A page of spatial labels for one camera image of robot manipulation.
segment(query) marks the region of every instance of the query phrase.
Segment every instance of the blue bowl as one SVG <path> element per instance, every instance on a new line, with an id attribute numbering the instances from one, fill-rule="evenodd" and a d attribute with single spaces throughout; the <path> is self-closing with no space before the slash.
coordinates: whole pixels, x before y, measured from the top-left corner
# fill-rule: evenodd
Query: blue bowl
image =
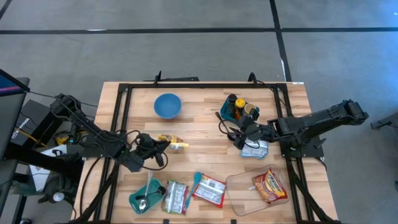
<path id="1" fill-rule="evenodd" d="M 173 119 L 180 113 L 181 105 L 181 100 L 177 95 L 166 93 L 155 100 L 154 108 L 156 114 L 161 118 Z"/>

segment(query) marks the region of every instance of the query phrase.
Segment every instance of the food package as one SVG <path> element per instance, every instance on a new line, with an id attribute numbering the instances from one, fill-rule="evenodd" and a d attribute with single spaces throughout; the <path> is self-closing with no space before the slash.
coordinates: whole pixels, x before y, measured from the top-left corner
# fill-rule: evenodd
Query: food package
<path id="1" fill-rule="evenodd" d="M 215 204 L 216 207 L 223 208 L 225 185 L 225 182 L 202 174 L 201 180 L 192 196 L 205 199 Z"/>
<path id="2" fill-rule="evenodd" d="M 180 139 L 174 135 L 160 134 L 157 138 L 162 141 L 170 141 L 170 148 L 173 150 L 182 150 L 189 147 L 188 143 L 184 143 L 183 139 Z"/>
<path id="3" fill-rule="evenodd" d="M 185 214 L 188 187 L 173 180 L 169 180 L 167 183 L 167 192 L 162 203 L 162 210 L 167 213 Z"/>
<path id="4" fill-rule="evenodd" d="M 275 172 L 271 168 L 265 174 L 253 177 L 254 185 L 257 187 L 261 197 L 267 202 L 275 202 L 277 200 L 287 198 L 287 192 L 282 182 L 278 179 Z"/>
<path id="5" fill-rule="evenodd" d="M 268 142 L 257 140 L 246 140 L 241 150 L 242 157 L 254 157 L 256 159 L 265 159 L 268 155 Z"/>

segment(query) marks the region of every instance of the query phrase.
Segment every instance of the plastic tray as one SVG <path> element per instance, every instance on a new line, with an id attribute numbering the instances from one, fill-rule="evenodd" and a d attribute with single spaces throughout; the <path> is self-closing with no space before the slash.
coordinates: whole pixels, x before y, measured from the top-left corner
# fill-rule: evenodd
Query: plastic tray
<path id="1" fill-rule="evenodd" d="M 263 200 L 252 180 L 253 177 L 266 173 L 269 168 L 271 168 L 273 173 L 276 174 L 287 192 L 287 198 L 283 198 L 271 203 L 265 202 Z M 288 186 L 283 179 L 282 169 L 274 164 L 227 177 L 226 192 L 228 194 L 232 208 L 235 214 L 238 216 L 244 216 L 265 208 L 287 203 L 290 198 L 290 189 L 288 189 Z"/>
<path id="2" fill-rule="evenodd" d="M 162 186 L 162 184 L 160 184 L 159 180 L 157 179 L 152 179 L 150 180 L 149 183 L 149 188 L 148 188 L 148 194 L 157 191 L 157 189 Z M 140 212 L 139 211 L 139 201 L 136 200 L 136 196 L 138 195 L 144 195 L 145 194 L 145 189 L 146 189 L 146 185 L 143 186 L 141 189 L 139 189 L 136 193 L 131 194 L 129 197 L 129 202 L 130 205 L 132 207 L 132 209 L 137 213 L 137 214 L 144 214 L 146 213 L 146 211 L 148 211 L 150 208 L 152 208 L 153 206 L 155 206 L 159 201 L 161 201 L 164 197 L 164 195 L 160 195 L 160 194 L 152 194 L 152 195 L 148 195 L 147 199 L 149 201 L 149 206 L 148 209 L 145 210 L 144 212 Z"/>

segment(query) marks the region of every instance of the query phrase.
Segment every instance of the ramen package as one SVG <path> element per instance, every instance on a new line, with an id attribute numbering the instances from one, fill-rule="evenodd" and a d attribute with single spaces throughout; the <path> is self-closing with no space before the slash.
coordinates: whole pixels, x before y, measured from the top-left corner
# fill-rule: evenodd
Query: ramen package
<path id="1" fill-rule="evenodd" d="M 200 197 L 215 204 L 218 208 L 223 208 L 224 193 L 225 182 L 212 179 L 202 174 L 201 180 L 192 196 Z"/>
<path id="2" fill-rule="evenodd" d="M 258 175 L 252 179 L 261 197 L 267 203 L 287 198 L 285 187 L 271 168 L 265 174 Z"/>
<path id="3" fill-rule="evenodd" d="M 162 210 L 167 213 L 185 214 L 187 209 L 188 187 L 185 184 L 170 180 L 164 197 Z"/>

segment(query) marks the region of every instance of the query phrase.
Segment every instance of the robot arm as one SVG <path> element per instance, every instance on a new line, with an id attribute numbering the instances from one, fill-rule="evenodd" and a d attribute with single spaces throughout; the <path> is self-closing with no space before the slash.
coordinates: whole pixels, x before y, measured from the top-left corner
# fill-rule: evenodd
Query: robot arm
<path id="1" fill-rule="evenodd" d="M 108 156 L 126 166 L 131 172 L 139 172 L 144 161 L 153 157 L 160 167 L 164 166 L 162 154 L 170 142 L 155 141 L 148 134 L 131 131 L 130 133 L 138 133 L 134 140 L 138 143 L 137 147 L 135 150 L 131 150 L 132 146 L 127 142 L 129 133 L 124 130 L 116 134 L 100 129 L 81 111 L 80 102 L 70 95 L 59 94 L 56 96 L 50 109 L 56 116 L 69 119 L 91 136 L 93 142 L 100 146 L 95 149 L 97 157 Z"/>
<path id="2" fill-rule="evenodd" d="M 333 128 L 340 125 L 360 125 L 369 115 L 357 102 L 344 100 L 331 108 L 321 110 L 299 118 L 289 116 L 268 120 L 267 125 L 257 124 L 250 116 L 243 116 L 239 121 L 240 133 L 234 139 L 234 145 L 242 149 L 246 139 L 251 141 L 288 142 L 291 148 L 297 149 L 309 143 L 320 147 L 324 142 L 313 141 Z"/>

